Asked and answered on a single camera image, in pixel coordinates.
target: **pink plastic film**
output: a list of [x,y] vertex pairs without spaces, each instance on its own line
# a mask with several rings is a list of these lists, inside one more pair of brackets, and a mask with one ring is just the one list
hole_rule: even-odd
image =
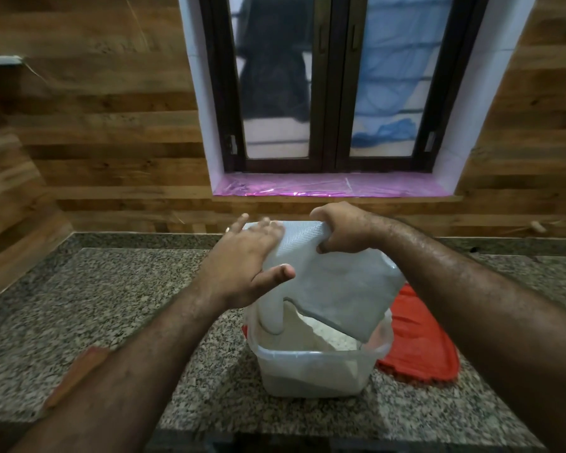
[[429,173],[231,173],[215,196],[445,197]]

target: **red lid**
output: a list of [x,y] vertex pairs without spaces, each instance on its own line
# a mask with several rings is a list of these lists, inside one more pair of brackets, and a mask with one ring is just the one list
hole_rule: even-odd
[[413,288],[405,284],[391,310],[394,342],[390,353],[377,361],[378,368],[423,382],[455,380],[459,373],[455,345]]

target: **window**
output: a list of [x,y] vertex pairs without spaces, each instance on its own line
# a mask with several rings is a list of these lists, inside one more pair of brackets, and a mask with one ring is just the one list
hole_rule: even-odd
[[488,0],[200,0],[226,171],[431,171]]

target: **translucent plastic tub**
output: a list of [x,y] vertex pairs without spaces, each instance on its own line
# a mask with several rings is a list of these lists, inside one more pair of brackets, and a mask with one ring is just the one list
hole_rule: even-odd
[[375,362],[384,358],[394,334],[392,313],[375,329],[367,344],[352,351],[278,351],[258,344],[256,304],[246,309],[247,342],[258,358],[264,388],[277,397],[341,397],[359,394]]

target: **blue plastic sheet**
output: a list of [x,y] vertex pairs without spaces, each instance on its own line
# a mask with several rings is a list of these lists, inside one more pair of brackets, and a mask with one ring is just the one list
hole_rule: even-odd
[[356,133],[353,147],[415,139],[418,128],[410,118],[389,118],[405,108],[424,78],[430,57],[441,44],[451,4],[452,0],[369,0],[355,117],[378,116],[382,123],[369,133]]

